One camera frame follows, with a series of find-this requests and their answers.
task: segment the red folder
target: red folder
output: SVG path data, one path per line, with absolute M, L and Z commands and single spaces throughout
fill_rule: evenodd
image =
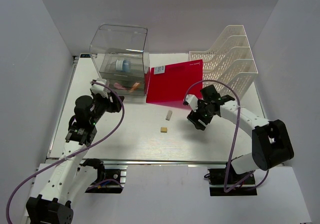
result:
M 192 60 L 166 66 L 153 67 L 150 71 L 146 102 L 163 106 L 186 108 L 183 99 L 188 88 L 203 79 L 203 61 Z M 189 92 L 201 98 L 202 83 Z

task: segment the orange object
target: orange object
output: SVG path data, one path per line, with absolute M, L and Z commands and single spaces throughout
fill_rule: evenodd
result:
M 129 90 L 130 93 L 132 93 L 134 90 L 136 90 L 138 87 L 140 86 L 140 82 L 136 82 L 135 84 L 133 84 L 133 86 L 131 87 L 131 89 Z

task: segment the transparent acrylic container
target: transparent acrylic container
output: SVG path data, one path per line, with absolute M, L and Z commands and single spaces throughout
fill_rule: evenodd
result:
M 120 95 L 143 96 L 148 88 L 150 61 L 148 29 L 103 23 L 90 45 L 90 56 L 100 78 Z

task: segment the small bottle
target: small bottle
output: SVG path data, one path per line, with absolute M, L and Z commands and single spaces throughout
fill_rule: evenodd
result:
M 128 59 L 118 59 L 115 61 L 115 69 L 120 72 L 129 73 L 131 71 L 131 61 Z

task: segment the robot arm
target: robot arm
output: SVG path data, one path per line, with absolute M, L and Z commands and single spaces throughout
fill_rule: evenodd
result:
M 106 80 L 97 82 L 106 84 Z M 92 85 L 91 96 L 83 95 L 75 101 L 74 116 L 69 121 L 68 133 L 61 159 L 89 147 L 97 133 L 96 124 L 105 112 L 120 112 L 121 104 L 100 85 Z M 79 197 L 90 184 L 105 179 L 105 167 L 99 159 L 87 159 L 83 151 L 57 165 L 37 198 L 30 197 L 26 204 L 31 224 L 70 224 Z
M 184 101 L 192 111 L 187 116 L 196 129 L 205 130 L 213 116 L 236 124 L 238 104 L 229 95 L 220 96 L 213 85 L 201 90 L 203 100 L 187 95 Z M 280 120 L 270 121 L 241 108 L 239 128 L 252 138 L 252 153 L 232 160 L 231 167 L 237 175 L 261 169 L 269 170 L 294 157 L 287 128 Z

